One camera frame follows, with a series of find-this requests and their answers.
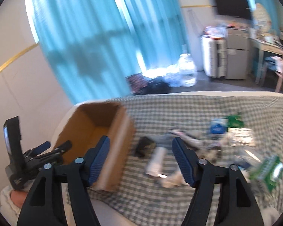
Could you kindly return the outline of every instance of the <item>floor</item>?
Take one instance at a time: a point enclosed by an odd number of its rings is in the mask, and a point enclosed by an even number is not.
[[[255,79],[253,76],[249,75],[246,80],[226,80],[226,79],[214,79],[211,80],[206,76],[204,71],[199,71],[197,75],[197,83],[192,87],[176,87],[172,88],[172,93],[175,92],[197,92],[197,91],[271,91],[274,89],[269,89],[261,87],[255,84]]]

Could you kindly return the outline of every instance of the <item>silver bolt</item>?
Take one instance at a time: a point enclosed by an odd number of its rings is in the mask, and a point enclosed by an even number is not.
[[[206,165],[208,163],[208,161],[206,159],[199,159],[199,163],[201,165]]]
[[[44,165],[44,169],[50,169],[51,168],[51,164],[50,163],[47,163]]]
[[[236,165],[231,165],[230,168],[234,171],[237,171],[238,170],[238,167]]]
[[[77,163],[77,164],[81,164],[81,163],[83,163],[83,161],[84,161],[83,158],[76,158],[75,159],[75,163]]]

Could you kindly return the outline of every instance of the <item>gold wall trim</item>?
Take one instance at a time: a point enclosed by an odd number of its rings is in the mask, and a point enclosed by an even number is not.
[[[187,8],[187,7],[215,7],[213,5],[192,5],[192,6],[182,6],[181,8]]]
[[[28,48],[25,48],[24,50],[22,50],[21,52],[17,53],[15,56],[11,57],[8,61],[6,61],[4,64],[2,64],[0,66],[0,73],[11,63],[13,63],[13,61],[15,61],[16,59],[20,58],[22,55],[26,54],[27,52],[29,52],[30,50],[34,49],[36,46],[38,46],[39,43],[31,45]]]

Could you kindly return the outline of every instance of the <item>green snack bag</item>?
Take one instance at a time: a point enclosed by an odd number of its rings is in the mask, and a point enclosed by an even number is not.
[[[244,123],[240,115],[229,115],[227,116],[228,119],[228,127],[232,128],[243,128]]]
[[[272,155],[266,158],[261,167],[250,175],[252,180],[260,191],[271,194],[272,190],[277,186],[279,179],[283,175],[283,163],[278,155]]]

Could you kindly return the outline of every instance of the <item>brown cardboard box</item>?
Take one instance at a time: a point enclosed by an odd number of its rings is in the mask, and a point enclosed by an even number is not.
[[[69,164],[95,147],[101,136],[108,136],[110,151],[92,187],[115,191],[121,180],[134,132],[133,122],[120,103],[85,103],[78,106],[68,119],[55,147],[67,140],[72,142],[72,148],[63,155],[64,163]]]

